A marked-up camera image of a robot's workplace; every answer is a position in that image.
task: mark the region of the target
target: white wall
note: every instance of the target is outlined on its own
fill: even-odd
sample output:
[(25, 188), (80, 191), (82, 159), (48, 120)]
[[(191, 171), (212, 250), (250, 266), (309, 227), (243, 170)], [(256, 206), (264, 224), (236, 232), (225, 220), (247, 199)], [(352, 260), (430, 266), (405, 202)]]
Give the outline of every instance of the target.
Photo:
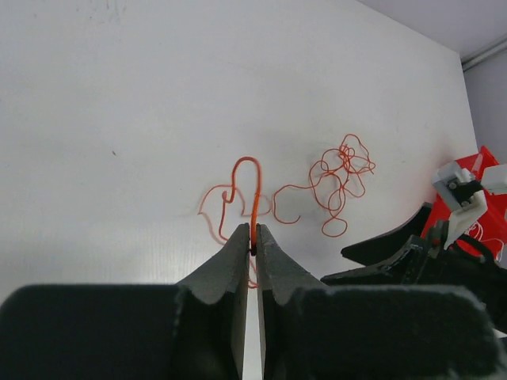
[(507, 163), (507, 53), (467, 71), (465, 82), (478, 146)]
[(507, 33), (506, 0), (359, 0), (462, 57)]
[[(377, 164), (347, 233), (323, 237), (305, 192), (279, 203), (301, 223), (259, 222), (315, 276), (350, 269), (341, 248), (406, 221), (433, 195), (421, 178), (475, 152), (458, 55), (348, 0), (0, 1), (0, 99), (0, 302), (26, 283), (178, 281), (219, 249), (197, 207), (239, 157), (271, 195), (347, 132)], [(228, 233), (246, 222), (231, 207)], [(245, 380), (261, 378), (252, 294)]]

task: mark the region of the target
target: metal pipe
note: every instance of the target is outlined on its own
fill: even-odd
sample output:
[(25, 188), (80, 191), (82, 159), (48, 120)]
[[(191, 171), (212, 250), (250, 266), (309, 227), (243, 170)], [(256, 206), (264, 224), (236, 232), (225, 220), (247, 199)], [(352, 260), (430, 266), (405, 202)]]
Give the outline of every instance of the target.
[(487, 44), (482, 49), (467, 55), (461, 59), (463, 72), (470, 70), (472, 67), (479, 65), (487, 59), (493, 58), (495, 55), (507, 51), (507, 34), (495, 40), (491, 44)]

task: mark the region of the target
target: red object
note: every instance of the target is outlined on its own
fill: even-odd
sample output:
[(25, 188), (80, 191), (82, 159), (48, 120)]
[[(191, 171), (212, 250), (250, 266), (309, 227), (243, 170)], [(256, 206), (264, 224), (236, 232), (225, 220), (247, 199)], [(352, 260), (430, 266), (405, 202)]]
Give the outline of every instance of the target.
[[(470, 170), (478, 180), (482, 178), (485, 168), (499, 165), (497, 159), (485, 146), (481, 147), (478, 154), (461, 158), (456, 160), (456, 162), (458, 162), (459, 166), (462, 168)], [(484, 192), (486, 193), (488, 211), (469, 229), (468, 234), (488, 247), (496, 258), (501, 254), (504, 244), (507, 244), (507, 222), (505, 221), (507, 194), (492, 196), (488, 191), (485, 190)], [(437, 195), (422, 236), (424, 237), (426, 235), (428, 228), (434, 226), (437, 220), (448, 220), (450, 214), (451, 211)], [(458, 244), (472, 255), (480, 256), (480, 253), (467, 243), (459, 241)]]

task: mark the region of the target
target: hooked orange wire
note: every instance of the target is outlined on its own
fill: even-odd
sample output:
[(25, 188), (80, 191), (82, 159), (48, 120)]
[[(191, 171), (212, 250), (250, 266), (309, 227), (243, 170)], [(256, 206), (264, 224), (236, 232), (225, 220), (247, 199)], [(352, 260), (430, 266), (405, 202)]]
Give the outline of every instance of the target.
[(255, 197), (253, 198), (252, 215), (250, 220), (250, 251), (252, 252), (252, 254), (255, 254), (257, 244), (257, 212), (259, 210), (259, 201), (261, 199), (261, 189), (262, 189), (262, 169), (261, 164), (259, 164), (259, 161), (253, 157), (250, 156), (241, 157), (236, 161), (236, 164), (232, 169), (231, 197), (229, 199), (227, 198), (227, 191), (222, 193), (223, 206), (222, 206), (222, 219), (220, 220), (219, 227), (219, 235), (221, 235), (222, 233), (223, 219), (225, 217), (225, 203), (231, 204), (234, 201), (234, 197), (237, 192), (236, 172), (238, 170), (238, 167), (245, 161), (253, 162), (257, 169), (257, 188), (255, 190)]
[[(250, 214), (246, 214), (246, 212), (245, 212), (245, 209), (246, 209), (245, 197), (243, 196), (241, 190), (236, 186), (236, 172), (238, 170), (238, 167), (245, 161), (253, 162), (256, 166), (256, 169), (257, 169), (257, 188), (256, 188), (256, 192), (255, 192), (255, 197), (253, 198), (253, 206), (252, 206), (252, 211)], [(234, 165), (234, 168), (232, 170), (231, 182), (232, 182), (231, 184), (217, 184), (217, 185), (213, 186), (212, 188), (210, 188), (206, 192), (206, 194), (204, 195), (203, 199), (201, 200), (198, 215), (203, 215), (204, 219), (206, 220), (206, 223), (208, 224), (208, 229), (210, 231), (211, 236), (213, 237), (213, 239), (217, 243), (223, 245), (225, 243), (225, 241), (227, 241), (227, 238), (225, 236), (223, 236), (223, 232), (222, 232), (223, 223), (224, 223), (225, 217), (226, 217), (227, 205), (234, 202), (234, 198), (235, 198), (235, 195), (237, 192), (239, 194), (239, 198), (242, 202), (241, 216), (250, 217), (250, 252), (252, 254), (255, 254), (255, 249), (256, 249), (256, 244), (257, 244), (257, 217), (269, 214), (272, 209), (272, 205), (271, 205), (269, 198), (267, 196), (261, 194), (262, 171), (261, 171), (261, 165), (260, 165), (259, 161), (255, 158), (248, 157), (248, 156), (242, 157), (239, 160), (237, 160), (236, 164)], [(213, 230), (212, 221), (209, 218), (209, 215), (206, 212), (204, 212), (204, 204), (206, 202), (206, 199), (209, 197), (209, 195), (216, 188), (230, 188), (231, 189), (231, 197), (230, 198), (227, 198), (227, 191), (222, 192), (222, 216), (220, 218), (218, 236), (215, 234), (215, 232)], [(268, 207), (267, 211), (259, 213), (258, 209), (259, 209), (259, 203), (260, 203), (261, 197), (267, 200), (269, 207)], [(255, 264), (252, 261), (252, 259), (250, 259), (250, 266), (252, 267), (253, 271), (255, 273), (257, 273), (257, 269), (255, 268)], [(248, 288), (250, 288), (250, 289), (257, 288), (257, 283), (255, 283), (252, 279), (250, 279), (250, 277), (248, 278)]]

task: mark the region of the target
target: orange wire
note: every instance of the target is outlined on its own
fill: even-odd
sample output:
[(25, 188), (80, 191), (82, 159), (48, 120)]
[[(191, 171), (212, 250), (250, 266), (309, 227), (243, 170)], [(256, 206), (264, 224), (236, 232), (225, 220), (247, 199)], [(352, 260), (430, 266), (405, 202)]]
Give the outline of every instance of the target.
[(237, 192), (236, 188), (236, 172), (238, 170), (238, 167), (245, 161), (253, 162), (257, 169), (257, 188), (255, 190), (255, 197), (253, 198), (253, 206), (252, 206), (252, 215), (250, 219), (250, 250), (252, 253), (255, 253), (255, 248), (257, 244), (257, 213), (259, 210), (259, 201), (261, 199), (261, 189), (262, 189), (262, 169), (261, 164), (259, 164), (259, 161), (253, 157), (245, 156), (241, 157), (236, 161), (236, 164), (234, 165), (234, 168), (232, 169), (231, 174), (231, 197), (227, 198), (227, 191), (222, 193), (222, 218), (220, 220), (220, 227), (219, 227), (219, 235), (222, 236), (222, 227), (223, 227), (223, 219), (225, 218), (225, 203), (231, 204), (234, 201), (234, 197)]
[[(356, 152), (356, 149), (349, 146), (349, 139), (355, 139), (359, 145), (359, 148), (363, 151), (364, 156), (360, 155)], [(341, 161), (341, 164), (336, 167), (331, 167), (328, 160), (327, 155), (333, 154), (333, 157), (337, 158)], [(321, 169), (321, 173), (318, 176), (318, 180), (314, 181), (314, 170), (315, 168), (319, 166)], [(300, 186), (296, 184), (286, 184), (285, 186), (282, 186), (279, 188), (274, 194), (273, 194), (273, 216), (275, 220), (277, 220), (280, 223), (283, 224), (294, 224), (297, 223), (301, 219), (301, 215), (298, 216), (298, 218), (294, 221), (286, 222), (282, 220), (277, 214), (276, 214), (276, 197), (285, 190), (286, 188), (295, 188), (300, 190), (306, 190), (310, 189), (312, 192), (312, 195), (315, 199), (315, 202), (323, 208), (324, 210), (328, 211), (330, 214), (330, 218), (328, 218), (323, 224), (321, 231), (324, 235), (330, 237), (330, 238), (337, 238), (341, 235), (343, 235), (347, 228), (348, 223), (343, 219), (339, 217), (339, 214), (344, 210), (346, 205), (346, 195), (349, 194), (350, 196), (354, 198), (361, 198), (366, 193), (366, 188), (364, 186), (364, 183), (361, 179), (361, 174), (364, 174), (366, 172), (373, 173), (373, 169), (375, 168), (375, 163), (370, 159), (370, 153), (366, 146), (363, 145), (363, 143), (360, 141), (359, 137), (354, 134), (347, 134), (341, 141), (341, 144), (338, 148), (331, 148), (328, 150), (325, 150), (322, 154), (320, 160), (317, 160), (308, 171), (308, 180), (310, 182), (310, 185), (308, 186)], [(338, 176), (338, 172), (340, 170), (345, 171), (345, 179), (342, 180), (340, 176)], [(331, 194), (327, 198), (327, 202), (323, 203), (317, 194), (317, 187), (321, 184), (322, 179), (326, 177), (331, 177), (336, 180), (337, 182), (337, 188), (331, 192)], [(355, 193), (353, 190), (349, 188), (349, 184), (352, 183), (352, 178), (357, 178), (360, 186), (360, 192)], [(332, 205), (334, 202), (338, 203), (337, 207), (333, 207)], [(339, 221), (344, 224), (344, 229), (339, 234), (328, 234), (326, 232), (327, 225), (332, 221)]]
[[(241, 190), (236, 186), (236, 171), (238, 170), (238, 167), (241, 165), (241, 163), (244, 162), (244, 161), (251, 161), (251, 162), (253, 162), (256, 165), (256, 168), (257, 168), (257, 189), (256, 189), (256, 192), (255, 192), (255, 197), (253, 199), (252, 212), (250, 214), (246, 214), (246, 212), (245, 212), (245, 209), (246, 209), (245, 197), (243, 196)], [(204, 219), (206, 220), (206, 223), (208, 224), (208, 229), (210, 231), (211, 236), (213, 237), (213, 239), (217, 243), (223, 245), (225, 243), (225, 241), (227, 241), (227, 238), (225, 236), (223, 236), (223, 233), (222, 233), (223, 223), (224, 223), (225, 216), (226, 216), (227, 205), (231, 204), (232, 202), (234, 202), (234, 198), (235, 198), (235, 195), (236, 195), (236, 192), (237, 192), (239, 194), (239, 198), (241, 199), (241, 202), (242, 202), (241, 216), (247, 216), (247, 217), (251, 218), (251, 220), (250, 220), (250, 236), (251, 236), (251, 239), (250, 239), (250, 241), (251, 241), (250, 251), (254, 253), (255, 252), (255, 248), (256, 248), (256, 244), (257, 244), (257, 217), (258, 216), (262, 216), (262, 215), (267, 215), (272, 210), (272, 204), (271, 204), (269, 198), (267, 196), (261, 194), (261, 187), (262, 187), (261, 165), (259, 164), (258, 160), (256, 160), (255, 158), (252, 158), (252, 157), (243, 157), (243, 158), (240, 158), (236, 162), (236, 164), (234, 165), (234, 168), (233, 168), (232, 174), (231, 174), (231, 179), (232, 179), (232, 184), (217, 184), (217, 185), (213, 186), (212, 188), (210, 188), (206, 192), (206, 194), (204, 194), (204, 197), (203, 197), (203, 199), (200, 202), (199, 211), (198, 211), (197, 214), (198, 215), (203, 215)], [(222, 193), (222, 217), (220, 218), (218, 236), (215, 235), (215, 232), (213, 230), (212, 221), (209, 218), (209, 215), (206, 212), (203, 211), (204, 204), (206, 203), (206, 199), (209, 197), (209, 195), (216, 188), (230, 188), (231, 189), (231, 197), (230, 197), (230, 199), (227, 198), (227, 191), (224, 191)], [(259, 203), (260, 203), (260, 198), (261, 197), (264, 198), (267, 201), (267, 203), (268, 203), (268, 210), (266, 212), (259, 213), (258, 212), (258, 208), (259, 208)], [(255, 264), (254, 264), (254, 262), (252, 261), (251, 258), (250, 258), (250, 266), (252, 267), (253, 272), (257, 274), (257, 269), (255, 268)], [(256, 289), (256, 288), (258, 288), (257, 283), (254, 282), (250, 278), (250, 276), (248, 278), (248, 288), (249, 289)]]

